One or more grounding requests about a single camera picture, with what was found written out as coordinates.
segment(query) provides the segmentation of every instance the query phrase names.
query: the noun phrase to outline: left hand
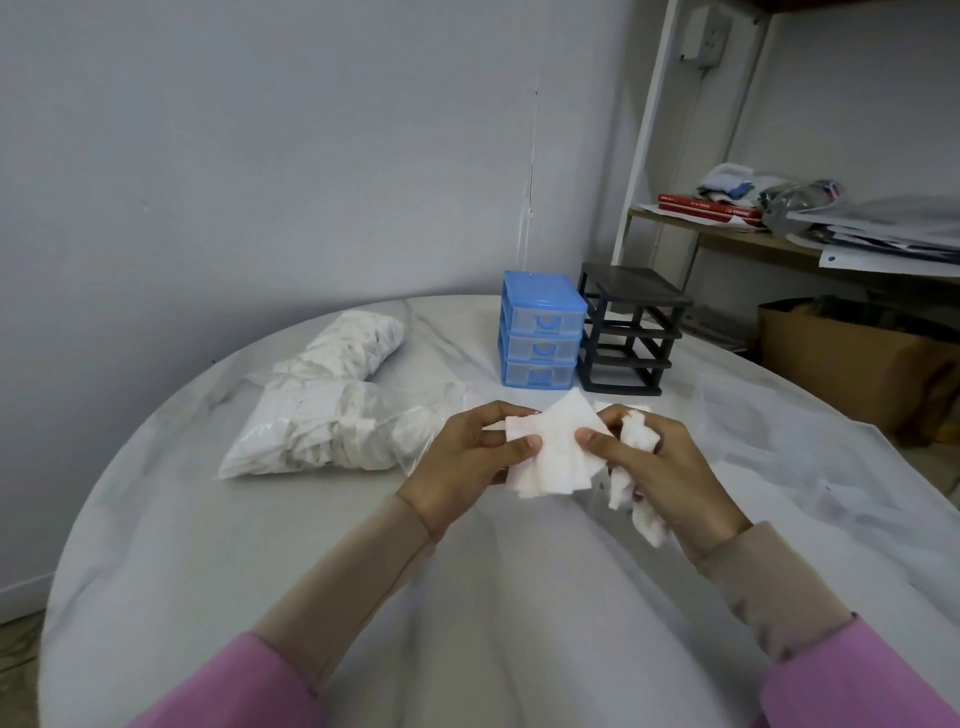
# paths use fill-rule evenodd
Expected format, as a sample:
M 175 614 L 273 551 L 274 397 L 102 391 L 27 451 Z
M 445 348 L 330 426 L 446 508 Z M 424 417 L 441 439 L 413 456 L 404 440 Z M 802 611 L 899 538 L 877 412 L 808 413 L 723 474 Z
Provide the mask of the left hand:
M 537 410 L 492 401 L 446 421 L 430 448 L 396 494 L 407 502 L 438 542 L 463 516 L 487 486 L 502 483 L 507 468 L 527 460 L 543 442 L 528 435 L 507 442 L 503 430 L 485 430 L 507 417 L 526 417 Z

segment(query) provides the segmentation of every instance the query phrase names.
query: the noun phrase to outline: right hand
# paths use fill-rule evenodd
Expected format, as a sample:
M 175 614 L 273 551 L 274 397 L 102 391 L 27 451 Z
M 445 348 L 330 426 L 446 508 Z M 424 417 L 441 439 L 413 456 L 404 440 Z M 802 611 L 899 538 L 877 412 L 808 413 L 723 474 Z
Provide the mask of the right hand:
M 632 411 L 614 404 L 599 414 L 615 433 Z M 683 423 L 650 412 L 644 412 L 643 417 L 660 436 L 656 452 L 631 448 L 586 427 L 577 430 L 577 442 L 587 452 L 630 474 L 637 491 L 650 499 L 677 534 L 687 558 L 696 564 L 753 524 L 717 480 Z

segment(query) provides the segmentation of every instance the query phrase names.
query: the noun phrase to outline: red book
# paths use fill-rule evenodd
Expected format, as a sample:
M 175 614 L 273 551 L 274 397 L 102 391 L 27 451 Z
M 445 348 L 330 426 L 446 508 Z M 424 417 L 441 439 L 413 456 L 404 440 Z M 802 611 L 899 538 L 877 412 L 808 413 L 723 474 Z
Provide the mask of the red book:
M 692 217 L 703 217 L 708 220 L 716 220 L 721 223 L 729 223 L 731 218 L 735 217 L 752 228 L 762 228 L 763 221 L 754 218 L 742 217 L 741 215 L 731 215 L 729 212 L 713 212 L 699 207 L 687 207 L 686 205 L 670 205 L 669 203 L 658 203 L 659 209 L 670 210 L 671 212 L 682 212 L 684 215 Z
M 683 207 L 696 207 L 710 212 L 720 212 L 727 215 L 736 215 L 748 220 L 759 220 L 763 213 L 756 207 L 746 207 L 743 205 L 730 205 L 728 203 L 712 203 L 709 200 L 700 200 L 695 197 L 683 197 L 682 195 L 657 195 L 658 205 L 667 203 L 668 205 L 679 205 Z

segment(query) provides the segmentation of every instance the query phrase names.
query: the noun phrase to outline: wall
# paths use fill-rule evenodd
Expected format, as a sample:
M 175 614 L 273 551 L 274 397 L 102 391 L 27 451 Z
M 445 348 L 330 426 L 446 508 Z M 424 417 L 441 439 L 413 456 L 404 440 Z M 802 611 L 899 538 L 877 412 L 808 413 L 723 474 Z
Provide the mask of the wall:
M 42 604 L 110 457 L 212 360 L 609 256 L 662 6 L 4 4 L 0 620 Z
M 775 17 L 730 159 L 857 199 L 960 194 L 960 5 L 892 0 Z M 855 286 L 703 251 L 690 293 L 740 318 L 791 295 Z

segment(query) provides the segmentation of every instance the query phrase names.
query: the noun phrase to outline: cardboard box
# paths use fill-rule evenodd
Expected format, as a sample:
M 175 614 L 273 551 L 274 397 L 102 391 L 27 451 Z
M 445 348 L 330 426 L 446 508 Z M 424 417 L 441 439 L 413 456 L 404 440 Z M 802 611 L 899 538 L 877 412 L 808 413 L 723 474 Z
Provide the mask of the cardboard box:
M 828 308 L 760 306 L 755 361 L 905 445 L 929 443 L 960 392 L 960 332 L 873 304 Z M 873 319 L 900 330 L 852 323 Z

